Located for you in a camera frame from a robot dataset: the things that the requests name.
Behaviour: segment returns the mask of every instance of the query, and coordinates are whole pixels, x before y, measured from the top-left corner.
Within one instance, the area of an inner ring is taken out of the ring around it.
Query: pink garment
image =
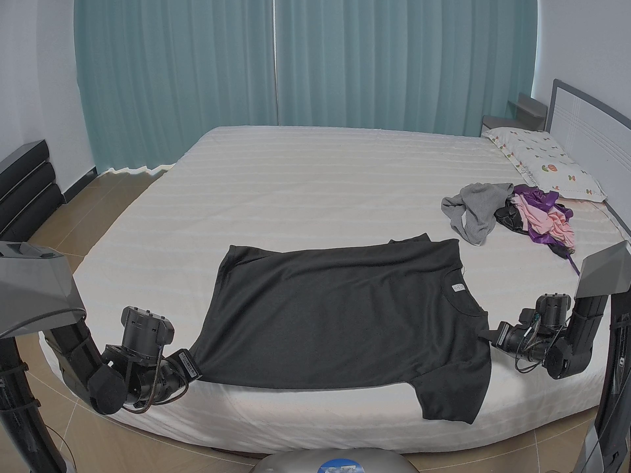
[[[552,207],[548,213],[528,204],[521,194],[516,194],[510,199],[515,205],[522,222],[523,230],[528,231],[530,226],[540,235],[549,233],[552,238],[563,243],[565,247],[574,248],[574,231],[568,224],[565,215],[556,207]]]

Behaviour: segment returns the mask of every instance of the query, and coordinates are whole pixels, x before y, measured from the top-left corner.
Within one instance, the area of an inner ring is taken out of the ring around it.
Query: purple garment
[[[570,220],[570,217],[574,215],[574,213],[572,212],[572,209],[567,209],[563,205],[556,203],[556,200],[558,200],[558,193],[556,191],[550,191],[548,193],[544,193],[538,187],[535,187],[535,186],[531,187],[525,184],[517,184],[513,188],[513,192],[515,194],[521,194],[524,200],[529,205],[532,205],[535,208],[543,210],[546,213],[548,213],[551,208],[556,207],[556,209],[558,209],[560,212],[562,212],[565,215],[565,219],[567,219],[568,221]],[[557,245],[567,250],[565,245],[561,243],[560,241],[556,240],[556,238],[554,238],[551,234],[544,233],[543,235],[541,235],[540,233],[537,233],[536,231],[532,229],[532,227],[530,226],[530,223],[526,221],[526,224],[528,225],[528,234],[530,235],[530,239],[533,242],[544,243],[546,245],[550,245],[550,244]],[[567,250],[567,259],[569,260],[576,274],[580,275],[579,269],[576,267],[576,264],[574,264],[574,261],[572,260],[572,257],[570,256],[569,250]]]
[[[556,207],[565,215],[565,219],[567,219],[568,221],[574,215],[572,209],[566,209],[563,205],[559,205],[558,203],[556,203],[556,200],[558,200],[558,193],[556,191],[544,193],[538,187],[518,184],[514,187],[513,192],[515,194],[523,195],[524,200],[529,205],[543,210],[546,213],[548,213],[551,208]]]

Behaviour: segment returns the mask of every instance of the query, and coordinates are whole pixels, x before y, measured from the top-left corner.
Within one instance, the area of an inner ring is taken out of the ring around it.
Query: gray cloth
[[[512,194],[512,184],[469,184],[453,198],[443,198],[440,209],[451,219],[451,226],[460,236],[480,245],[495,226],[493,214],[504,207]]]

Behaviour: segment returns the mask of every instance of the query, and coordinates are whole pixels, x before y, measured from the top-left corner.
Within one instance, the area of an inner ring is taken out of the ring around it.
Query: curtain
[[[174,163],[217,126],[278,123],[272,0],[75,0],[75,50],[99,171]]]
[[[280,124],[479,135],[536,36],[537,0],[276,0]]]

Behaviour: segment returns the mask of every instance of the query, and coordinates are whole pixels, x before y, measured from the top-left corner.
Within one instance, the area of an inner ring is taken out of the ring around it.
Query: pillow
[[[483,136],[509,158],[528,185],[558,191],[563,198],[595,202],[607,198],[596,179],[581,169],[548,132],[495,128]]]

